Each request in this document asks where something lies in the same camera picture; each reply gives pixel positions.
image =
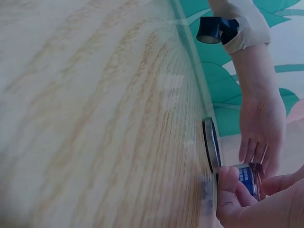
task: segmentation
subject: person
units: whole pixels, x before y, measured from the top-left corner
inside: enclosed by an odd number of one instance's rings
[[[208,0],[216,17],[238,18],[239,34],[224,45],[242,92],[240,162],[263,166],[266,199],[257,202],[239,182],[238,169],[222,167],[218,179],[217,217],[225,228],[304,227],[304,166],[273,177],[279,167],[286,110],[268,51],[270,30],[252,0]]]
[[[218,178],[217,217],[225,228],[303,228],[304,166],[263,181],[270,195],[257,202],[238,180],[236,167],[222,167]]]
[[[242,92],[240,162],[261,163],[265,177],[279,167],[286,110],[266,44],[247,47],[231,55]]]

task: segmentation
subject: finger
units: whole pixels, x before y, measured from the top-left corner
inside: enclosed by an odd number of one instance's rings
[[[280,151],[281,144],[272,144],[267,146],[267,150],[262,161],[265,178],[272,177],[279,169]]]
[[[239,147],[238,159],[243,162],[247,153],[249,139],[242,137],[241,146]]]
[[[253,139],[249,139],[248,150],[246,157],[244,159],[245,163],[250,163],[252,161],[252,158],[255,155],[256,147],[257,147],[257,142]]]
[[[252,161],[253,163],[259,163],[259,164],[262,163],[262,159],[265,154],[266,147],[267,147],[266,143],[262,143],[262,142],[257,143],[256,153]]]
[[[304,178],[304,165],[295,173],[268,178],[262,183],[262,191],[270,196],[283,191]]]
[[[223,167],[219,171],[217,217],[221,222],[225,222],[231,213],[241,208],[236,196],[238,177],[236,167]]]
[[[257,203],[257,200],[250,195],[250,192],[245,185],[238,181],[236,189],[237,199],[242,207],[252,206]]]

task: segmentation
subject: blue label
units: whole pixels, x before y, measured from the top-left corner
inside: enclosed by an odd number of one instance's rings
[[[252,176],[250,172],[250,167],[239,168],[239,180],[246,186],[250,194],[254,196],[253,186],[252,186]]]

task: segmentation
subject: black cap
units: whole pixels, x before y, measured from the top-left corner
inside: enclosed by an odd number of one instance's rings
[[[196,39],[202,43],[228,43],[238,34],[239,23],[236,19],[226,20],[221,17],[201,17]]]

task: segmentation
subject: beige sleeve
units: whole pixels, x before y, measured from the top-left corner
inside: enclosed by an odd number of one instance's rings
[[[270,43],[270,29],[252,0],[208,0],[216,17],[236,19],[238,35],[224,45],[229,54],[256,44]]]

